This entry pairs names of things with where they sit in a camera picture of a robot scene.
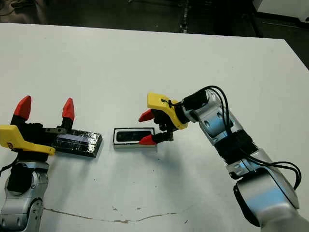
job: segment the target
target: shiny metallic device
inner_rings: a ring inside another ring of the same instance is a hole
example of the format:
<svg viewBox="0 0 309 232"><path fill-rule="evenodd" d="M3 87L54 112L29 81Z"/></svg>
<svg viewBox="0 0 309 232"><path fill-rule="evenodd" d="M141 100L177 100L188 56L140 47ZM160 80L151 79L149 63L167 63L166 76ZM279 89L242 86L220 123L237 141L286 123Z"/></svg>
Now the shiny metallic device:
<svg viewBox="0 0 309 232"><path fill-rule="evenodd" d="M162 94L148 93L150 110L143 113L139 121L154 119L162 131L168 128L169 131L145 137L140 143L171 140L173 131L185 129L189 121L198 122L226 162L230 176L238 180L234 194L245 218L262 232L308 232L309 222L297 211L299 203L295 187L277 167L265 165L273 163L272 160L254 144L234 115L223 107L218 90L221 89L208 86L181 102L171 101Z"/></svg>

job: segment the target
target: black strip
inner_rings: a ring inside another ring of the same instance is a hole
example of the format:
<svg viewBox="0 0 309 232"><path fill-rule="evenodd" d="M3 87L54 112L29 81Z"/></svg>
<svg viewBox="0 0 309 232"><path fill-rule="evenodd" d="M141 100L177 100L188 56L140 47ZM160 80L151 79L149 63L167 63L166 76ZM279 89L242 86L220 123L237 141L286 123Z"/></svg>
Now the black strip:
<svg viewBox="0 0 309 232"><path fill-rule="evenodd" d="M242 150L247 151L248 154L258 150L258 147L245 130L232 133L217 142L214 146L227 164L241 160L243 158Z"/></svg>
<svg viewBox="0 0 309 232"><path fill-rule="evenodd" d="M255 215L252 213L250 208L247 206L247 204L246 204L245 200L243 199L237 185L235 185L233 187L233 191L234 191L234 195L236 197L236 200L237 200L237 202L238 202L238 204L241 208L241 211L242 211L244 217L248 220L248 222L250 222L254 226L260 227L259 221L256 219Z"/></svg>
<svg viewBox="0 0 309 232"><path fill-rule="evenodd" d="M187 122L189 122L190 120L184 115L183 112L183 105L181 102L175 104L174 106L175 108L175 113L177 118L179 119L179 121L183 124L186 124Z"/></svg>

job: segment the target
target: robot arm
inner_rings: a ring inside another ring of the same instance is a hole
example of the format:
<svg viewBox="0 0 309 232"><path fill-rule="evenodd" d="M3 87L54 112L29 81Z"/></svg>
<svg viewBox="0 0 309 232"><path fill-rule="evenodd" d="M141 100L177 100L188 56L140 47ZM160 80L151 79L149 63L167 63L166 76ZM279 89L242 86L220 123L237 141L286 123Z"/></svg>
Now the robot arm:
<svg viewBox="0 0 309 232"><path fill-rule="evenodd" d="M223 95L225 107L218 90ZM166 132L144 137L140 144L171 141L173 131L185 129L189 121L198 122L225 161L230 176L238 180L234 194L251 224L261 227L263 232L308 231L309 222L297 211L299 203L295 189L301 180L299 169L281 165L288 162L273 163L265 151L254 144L229 111L226 96L220 88L205 87L181 102L148 93L147 107L151 110L142 114L139 121L154 118L154 122ZM278 168L295 171L294 188Z"/></svg>
<svg viewBox="0 0 309 232"><path fill-rule="evenodd" d="M0 145L17 152L15 161L0 170L1 174L12 168L5 184L0 231L38 232L48 186L48 156L57 150L95 158L102 141L100 134L72 129L72 98L64 105L62 124L57 128L26 123L30 106L31 97L26 96L18 104L11 124L0 125Z"/></svg>

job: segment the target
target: dark floor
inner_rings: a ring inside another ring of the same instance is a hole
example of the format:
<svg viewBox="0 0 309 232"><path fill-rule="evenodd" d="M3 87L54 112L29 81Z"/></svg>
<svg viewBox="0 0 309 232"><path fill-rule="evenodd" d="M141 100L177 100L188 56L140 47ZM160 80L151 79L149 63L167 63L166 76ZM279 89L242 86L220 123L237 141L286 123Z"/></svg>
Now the dark floor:
<svg viewBox="0 0 309 232"><path fill-rule="evenodd" d="M0 15L16 0L0 0ZM309 68L309 29L296 21L255 15L250 0L36 0L0 22L133 29L285 39Z"/></svg>

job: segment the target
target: silver metal bracket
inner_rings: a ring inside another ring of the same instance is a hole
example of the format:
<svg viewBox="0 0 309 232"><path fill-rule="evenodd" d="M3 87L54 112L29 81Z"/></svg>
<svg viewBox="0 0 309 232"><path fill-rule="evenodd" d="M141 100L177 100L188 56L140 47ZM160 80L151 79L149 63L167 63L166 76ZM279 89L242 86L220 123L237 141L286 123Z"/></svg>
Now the silver metal bracket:
<svg viewBox="0 0 309 232"><path fill-rule="evenodd" d="M197 110L186 111L186 109L183 107L183 112L185 116L192 122L197 122L197 120L192 117L191 114L194 113L194 115L197 116L198 123L202 131L209 139L210 143L215 145L217 142L227 136L227 132L225 131L225 126L223 123L223 117L226 117L226 111L225 115L223 116L221 101L213 91L206 90L206 94L208 102L201 108ZM229 118L232 132L237 132L243 129L241 124L237 121L231 112L229 112Z"/></svg>
<svg viewBox="0 0 309 232"><path fill-rule="evenodd" d="M43 197L48 186L45 162L18 162L33 168L30 188L24 192L8 190L5 184L5 203L0 214L0 225L4 231L38 232L43 212Z"/></svg>

